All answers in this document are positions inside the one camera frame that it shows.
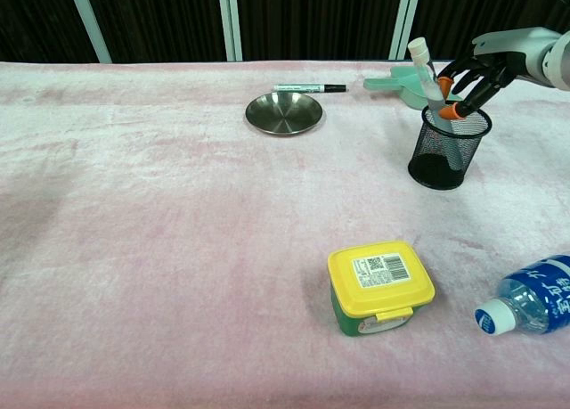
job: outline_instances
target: pen holder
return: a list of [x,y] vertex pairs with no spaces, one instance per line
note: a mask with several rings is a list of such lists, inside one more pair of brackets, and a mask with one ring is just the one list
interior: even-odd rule
[[[491,119],[482,110],[478,110],[465,119],[452,120],[453,133],[448,133],[434,125],[428,107],[421,112],[421,117],[423,125],[408,165],[410,175],[428,188],[457,188],[463,182],[481,138],[491,131]],[[450,146],[455,155],[459,154],[459,166],[457,159],[449,157]]]

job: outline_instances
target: metal plate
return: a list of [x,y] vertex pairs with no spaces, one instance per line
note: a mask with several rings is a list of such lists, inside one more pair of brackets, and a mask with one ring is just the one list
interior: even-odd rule
[[249,123],[270,135],[298,135],[313,128],[321,116],[321,105],[299,93],[260,95],[246,108]]

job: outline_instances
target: black marker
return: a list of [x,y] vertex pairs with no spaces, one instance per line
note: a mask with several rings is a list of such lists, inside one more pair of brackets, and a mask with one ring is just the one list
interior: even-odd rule
[[278,84],[273,91],[287,91],[289,93],[344,93],[345,85],[335,84]]

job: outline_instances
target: robotic hand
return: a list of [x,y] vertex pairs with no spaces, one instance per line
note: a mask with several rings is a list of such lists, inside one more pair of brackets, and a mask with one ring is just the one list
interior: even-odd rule
[[464,101],[440,110],[445,119],[464,119],[515,78],[570,91],[570,31],[560,35],[545,28],[529,28],[476,37],[470,53],[450,63],[439,74],[445,98],[454,78],[466,70],[468,73],[453,88],[454,94],[480,77],[483,79]]

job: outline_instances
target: mint green dustpan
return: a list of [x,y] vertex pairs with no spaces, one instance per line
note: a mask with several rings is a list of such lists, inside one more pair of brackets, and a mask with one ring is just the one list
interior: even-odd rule
[[[419,83],[418,73],[413,66],[394,66],[390,68],[391,78],[366,78],[364,88],[370,91],[398,92],[400,98],[412,109],[423,110],[428,106],[424,90]],[[458,95],[449,94],[447,100],[458,102]]]

